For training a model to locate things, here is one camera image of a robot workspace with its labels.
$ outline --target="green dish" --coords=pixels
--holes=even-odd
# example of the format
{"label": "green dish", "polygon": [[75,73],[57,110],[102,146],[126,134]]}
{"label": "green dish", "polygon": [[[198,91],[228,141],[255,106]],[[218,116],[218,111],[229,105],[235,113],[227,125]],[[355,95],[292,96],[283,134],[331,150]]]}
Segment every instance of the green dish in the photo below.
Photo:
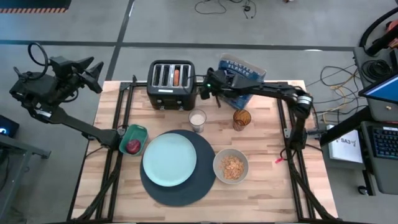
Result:
{"label": "green dish", "polygon": [[[124,134],[122,141],[120,142],[119,150],[122,153],[127,154],[127,155],[139,156],[139,155],[141,155],[142,149],[144,148],[144,144],[147,141],[147,138],[148,138],[148,131],[146,128],[136,125],[136,124],[132,124],[127,128],[127,131]],[[126,151],[126,146],[127,146],[127,143],[129,143],[129,141],[135,140],[135,139],[137,139],[141,143],[141,146],[137,153],[130,154]]]}

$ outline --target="gray floor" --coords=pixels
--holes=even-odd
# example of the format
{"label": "gray floor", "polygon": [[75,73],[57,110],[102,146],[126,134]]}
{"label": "gray floor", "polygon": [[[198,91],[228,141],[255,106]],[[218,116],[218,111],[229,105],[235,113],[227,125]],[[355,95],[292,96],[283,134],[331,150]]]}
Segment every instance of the gray floor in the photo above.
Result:
{"label": "gray floor", "polygon": [[[397,6],[394,0],[296,0],[288,4],[281,0],[254,1],[257,16],[246,20],[240,4],[225,0],[221,2],[228,11],[218,16],[197,14],[193,10],[196,0],[135,0],[124,42],[353,47],[370,23]],[[66,14],[0,14],[0,40],[56,41],[52,46],[45,46],[49,55],[70,59],[94,56],[95,62],[105,63],[100,77],[102,84],[114,47],[65,46],[67,43],[63,41],[116,42],[127,4],[128,0],[73,0]],[[208,2],[200,9],[215,7]],[[383,32],[380,26],[372,37]],[[29,60],[25,45],[0,45],[0,52],[0,93],[3,96],[0,114],[21,124],[18,139],[52,151],[49,160],[32,160],[15,207],[24,212],[29,223],[65,221],[87,141],[80,133],[64,126],[43,124],[29,117],[8,94],[17,80],[12,67],[17,66],[21,71],[40,68]],[[354,64],[351,52],[339,51],[122,47],[112,80],[130,80],[133,74],[139,80],[146,80],[149,64],[157,59],[191,60],[197,73],[204,73],[208,67],[216,67],[220,54],[225,52],[265,68],[267,80],[298,79],[305,80],[306,84],[317,81],[326,65],[348,67]],[[324,75],[334,72],[337,71],[325,70]],[[326,81],[337,83],[347,77],[339,73]],[[352,81],[347,87],[355,90]],[[315,101],[339,97],[321,83],[307,89]],[[366,100],[360,100],[359,104],[366,104]],[[72,116],[92,123],[97,105],[98,95],[85,88],[78,100],[63,107]],[[337,102],[317,104],[316,109],[337,105]],[[346,110],[355,106],[356,103],[349,104]],[[329,162],[326,165],[340,218],[354,222],[396,223],[398,196],[379,192],[375,197],[359,195],[356,186],[363,184],[360,171],[336,168]]]}

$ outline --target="glass of milk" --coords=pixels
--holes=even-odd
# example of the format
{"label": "glass of milk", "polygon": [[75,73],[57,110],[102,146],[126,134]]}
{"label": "glass of milk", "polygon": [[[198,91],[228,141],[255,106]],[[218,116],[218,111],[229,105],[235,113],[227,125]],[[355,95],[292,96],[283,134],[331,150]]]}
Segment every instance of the glass of milk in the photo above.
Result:
{"label": "glass of milk", "polygon": [[188,118],[194,132],[200,133],[204,130],[206,122],[206,113],[204,111],[193,110],[189,113]]}

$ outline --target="butcher block tabletop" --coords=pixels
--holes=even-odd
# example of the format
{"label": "butcher block tabletop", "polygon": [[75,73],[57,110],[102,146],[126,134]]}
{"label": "butcher block tabletop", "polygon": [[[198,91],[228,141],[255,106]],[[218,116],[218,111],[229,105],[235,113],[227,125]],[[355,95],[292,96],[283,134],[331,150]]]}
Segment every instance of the butcher block tabletop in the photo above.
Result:
{"label": "butcher block tabletop", "polygon": [[[304,81],[286,81],[305,88]],[[118,98],[120,82],[105,82],[99,100],[94,125],[110,129]],[[122,124],[125,102],[119,124]],[[197,97],[196,108],[207,115],[204,132],[200,133],[217,153],[233,148],[242,151],[249,161],[249,172],[240,184],[227,185],[216,178],[211,190],[201,200],[184,206],[169,207],[153,200],[145,191],[140,178],[141,156],[123,156],[118,195],[114,209],[114,222],[280,222],[297,221],[288,165],[275,163],[284,148],[277,100],[253,96],[246,106],[252,121],[243,131],[232,127],[234,109],[221,101],[201,100]],[[148,130],[145,147],[158,135],[174,130],[191,130],[189,111],[154,110],[146,88],[134,89],[129,124],[139,124]],[[314,128],[313,117],[307,119],[307,129]],[[320,147],[316,140],[307,143]],[[87,153],[99,148],[96,141],[88,145]],[[99,150],[86,158],[81,174],[72,218],[81,215],[100,190],[107,149]],[[306,147],[303,150],[310,188],[330,214],[337,217],[322,153]],[[109,192],[104,204],[108,211]],[[305,217],[308,217],[304,194],[300,198]]]}

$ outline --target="black toaster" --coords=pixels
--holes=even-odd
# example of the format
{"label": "black toaster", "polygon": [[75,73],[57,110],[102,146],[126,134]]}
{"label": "black toaster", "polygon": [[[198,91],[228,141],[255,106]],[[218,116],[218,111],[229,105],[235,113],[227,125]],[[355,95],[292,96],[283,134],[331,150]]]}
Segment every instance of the black toaster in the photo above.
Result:
{"label": "black toaster", "polygon": [[147,93],[157,110],[192,110],[197,97],[195,67],[187,60],[156,60],[149,68]]}

